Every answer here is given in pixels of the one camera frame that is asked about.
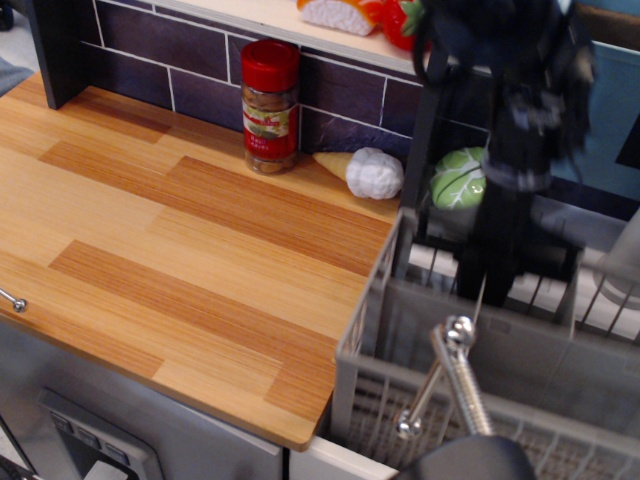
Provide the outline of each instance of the wooden countertop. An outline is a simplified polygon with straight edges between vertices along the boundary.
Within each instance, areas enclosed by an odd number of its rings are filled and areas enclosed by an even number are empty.
[[[13,325],[304,450],[397,200],[305,157],[263,177],[242,136],[38,75],[0,98],[0,287]]]

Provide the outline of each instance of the tile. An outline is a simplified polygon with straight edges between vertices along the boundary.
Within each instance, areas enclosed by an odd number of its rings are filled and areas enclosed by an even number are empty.
[[[384,77],[302,56],[300,103],[378,125]]]
[[[227,80],[224,34],[131,8],[97,5],[106,47]]]
[[[406,80],[408,82],[413,82],[416,84],[419,83],[418,78],[413,73],[397,72],[389,68],[377,67],[369,63],[359,62],[357,60],[352,60],[350,58],[342,57],[340,55],[335,55],[333,53],[322,52],[320,50],[316,50],[315,48],[302,47],[302,53],[314,55],[321,58],[327,58],[329,60],[335,60],[336,62],[344,63],[346,65],[351,65],[353,67],[369,70],[371,72],[377,72],[384,76],[399,78],[399,79]]]
[[[234,85],[240,85],[242,83],[242,61],[240,59],[240,52],[253,40],[236,37],[234,35],[229,35],[227,38],[229,45],[229,81]]]
[[[490,77],[480,73],[461,77],[444,89],[439,112],[449,120],[488,128],[492,94]]]
[[[216,22],[214,20],[208,20],[206,18],[196,17],[195,15],[189,15],[188,13],[176,12],[175,10],[171,10],[169,8],[156,6],[156,13],[160,15],[167,15],[169,17],[180,18],[182,20],[187,20],[192,23],[198,23],[206,27],[217,28],[218,30],[224,30],[225,32],[234,33],[236,35],[241,35],[248,38],[255,38],[255,39],[261,38],[260,35],[256,35],[255,33],[250,32],[249,30],[232,27],[230,25],[225,25],[223,23]]]
[[[301,149],[306,153],[354,152],[363,147],[376,147],[404,161],[410,145],[410,138],[302,108]]]
[[[430,162],[437,163],[453,150],[468,147],[483,147],[488,132],[467,125],[440,119],[436,121],[431,138]]]
[[[382,110],[382,128],[413,135],[422,87],[388,79]]]
[[[171,109],[165,67],[88,45],[83,55],[92,85]]]
[[[100,39],[98,19],[96,18],[93,2],[73,0],[73,8],[76,15],[76,24],[78,25],[78,36],[80,40],[101,46],[102,40]]]
[[[240,88],[171,70],[176,112],[242,131]]]

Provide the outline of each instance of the dishwasher door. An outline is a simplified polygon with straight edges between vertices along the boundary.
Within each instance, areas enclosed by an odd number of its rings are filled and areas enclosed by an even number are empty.
[[[82,480],[96,461],[127,480],[282,480],[282,448],[0,318],[0,416],[36,474]]]

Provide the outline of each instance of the dish rack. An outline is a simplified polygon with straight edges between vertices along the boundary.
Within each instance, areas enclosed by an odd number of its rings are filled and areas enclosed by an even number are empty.
[[[410,262],[416,224],[411,210],[400,210],[338,345],[331,411],[334,440],[396,469],[467,435],[444,383],[418,438],[402,440],[396,430],[434,361],[429,332],[475,311],[452,293],[455,278],[434,268],[437,252],[425,266]],[[516,286],[508,307],[483,306],[477,319],[469,360],[485,405],[496,432],[524,448],[541,480],[640,478],[640,349],[611,335],[615,310],[608,326],[586,328],[599,291],[576,313],[578,278],[606,277],[597,268],[580,266],[550,301],[540,298],[542,280],[526,280],[534,285],[526,301]]]

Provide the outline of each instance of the silver knob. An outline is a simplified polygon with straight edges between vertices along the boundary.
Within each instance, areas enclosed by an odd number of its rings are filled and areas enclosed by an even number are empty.
[[[0,288],[0,296],[6,298],[11,303],[13,303],[13,311],[16,313],[22,313],[27,309],[28,304],[24,298],[16,298],[1,288]]]

